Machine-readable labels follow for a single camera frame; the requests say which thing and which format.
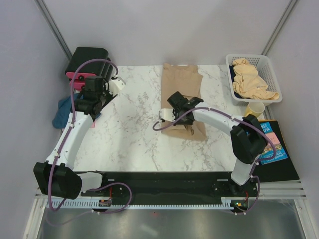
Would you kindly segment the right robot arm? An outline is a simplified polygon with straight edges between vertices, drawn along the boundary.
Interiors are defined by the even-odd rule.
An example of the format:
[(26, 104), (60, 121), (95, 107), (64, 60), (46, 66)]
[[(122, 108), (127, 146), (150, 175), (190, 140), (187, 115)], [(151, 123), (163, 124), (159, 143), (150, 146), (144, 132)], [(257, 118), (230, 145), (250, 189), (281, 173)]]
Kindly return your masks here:
[(172, 106), (174, 125), (191, 126), (202, 122), (230, 136), (236, 162), (228, 190), (234, 196), (244, 193), (245, 183), (252, 178), (259, 157), (271, 144), (258, 119), (254, 115), (238, 117), (213, 109), (203, 99), (193, 97), (189, 100), (180, 92), (175, 92), (167, 101)]

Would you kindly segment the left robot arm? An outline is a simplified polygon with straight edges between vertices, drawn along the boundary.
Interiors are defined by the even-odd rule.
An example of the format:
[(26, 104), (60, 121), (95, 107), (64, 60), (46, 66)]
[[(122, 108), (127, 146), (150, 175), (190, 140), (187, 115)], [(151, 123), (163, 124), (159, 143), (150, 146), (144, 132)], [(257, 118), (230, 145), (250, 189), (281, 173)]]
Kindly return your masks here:
[(101, 110), (124, 88), (121, 78), (106, 80), (101, 76), (85, 79), (74, 107), (58, 143), (44, 162), (38, 162), (33, 172), (42, 194), (54, 197), (76, 199), (78, 195), (92, 189), (97, 195), (109, 192), (109, 183), (102, 175), (73, 171), (77, 152), (88, 129), (95, 122)]

